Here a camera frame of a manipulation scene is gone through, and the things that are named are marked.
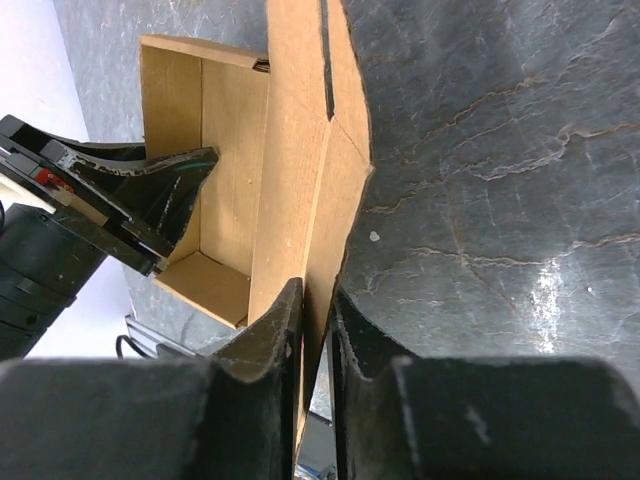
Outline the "brown cardboard box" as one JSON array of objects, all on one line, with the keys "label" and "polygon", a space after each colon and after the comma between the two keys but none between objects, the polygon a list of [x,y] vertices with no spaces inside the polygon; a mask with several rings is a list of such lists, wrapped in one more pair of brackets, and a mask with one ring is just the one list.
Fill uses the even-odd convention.
[{"label": "brown cardboard box", "polygon": [[157,283],[230,327],[305,285],[303,430],[348,236],[372,173],[369,112],[340,1],[270,1],[266,54],[203,39],[140,39],[151,156],[219,161]]}]

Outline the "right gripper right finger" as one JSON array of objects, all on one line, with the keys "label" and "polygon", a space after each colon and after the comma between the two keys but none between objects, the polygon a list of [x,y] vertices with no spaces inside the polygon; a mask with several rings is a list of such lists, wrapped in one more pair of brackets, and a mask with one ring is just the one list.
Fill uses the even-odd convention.
[{"label": "right gripper right finger", "polygon": [[420,357],[372,322],[343,289],[331,306],[331,374],[334,385],[345,385],[353,375],[355,383],[385,382],[394,367],[411,366]]}]

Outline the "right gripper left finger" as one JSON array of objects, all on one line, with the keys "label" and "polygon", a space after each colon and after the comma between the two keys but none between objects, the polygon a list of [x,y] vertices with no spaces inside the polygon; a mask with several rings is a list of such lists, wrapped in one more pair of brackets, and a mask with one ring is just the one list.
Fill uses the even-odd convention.
[{"label": "right gripper left finger", "polygon": [[301,356],[303,281],[290,278],[268,310],[210,360],[234,379],[253,383],[285,366],[297,379]]}]

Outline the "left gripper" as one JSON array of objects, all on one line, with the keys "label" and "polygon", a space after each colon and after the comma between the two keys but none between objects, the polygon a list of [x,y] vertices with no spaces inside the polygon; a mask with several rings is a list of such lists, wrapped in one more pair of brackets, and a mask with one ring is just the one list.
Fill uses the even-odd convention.
[{"label": "left gripper", "polygon": [[211,147],[150,158],[1,121],[1,357],[24,357],[107,256],[159,272],[218,163]]}]

